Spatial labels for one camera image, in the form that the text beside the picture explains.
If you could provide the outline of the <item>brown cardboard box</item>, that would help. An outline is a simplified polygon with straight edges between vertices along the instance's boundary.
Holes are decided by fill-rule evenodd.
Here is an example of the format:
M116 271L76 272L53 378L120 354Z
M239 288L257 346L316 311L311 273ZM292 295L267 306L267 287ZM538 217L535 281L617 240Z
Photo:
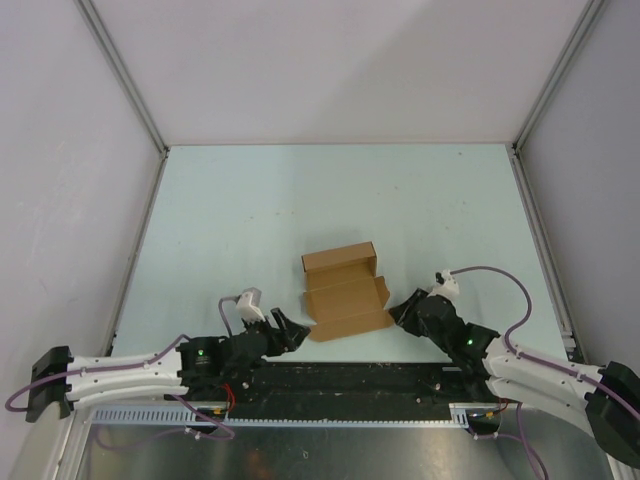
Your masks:
M328 342L393 324L386 309L390 291L377 274L371 242L308 253L301 261L306 313L314 321L311 340Z

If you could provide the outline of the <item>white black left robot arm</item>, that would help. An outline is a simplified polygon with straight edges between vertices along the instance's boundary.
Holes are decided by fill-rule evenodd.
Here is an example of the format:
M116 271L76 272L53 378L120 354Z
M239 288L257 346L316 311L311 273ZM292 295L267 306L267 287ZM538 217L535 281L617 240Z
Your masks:
M82 357L68 346L49 349L31 367L31 383L5 403L34 423L51 404L62 418L97 403L154 395L207 400L219 388L243 384L267 358L296 351L311 328L273 308L262 320L243 323L227 336L179 335L154 353L129 357Z

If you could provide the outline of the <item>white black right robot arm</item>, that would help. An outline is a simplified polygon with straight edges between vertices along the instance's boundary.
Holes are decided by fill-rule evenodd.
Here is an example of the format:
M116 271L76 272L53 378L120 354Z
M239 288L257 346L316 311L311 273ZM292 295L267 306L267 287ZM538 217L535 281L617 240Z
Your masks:
M584 365L508 346L498 332L465 322L449 298L422 289L389 314L449 357L469 399L492 394L532 406L581 429L619 462L639 467L639 376L626 365Z

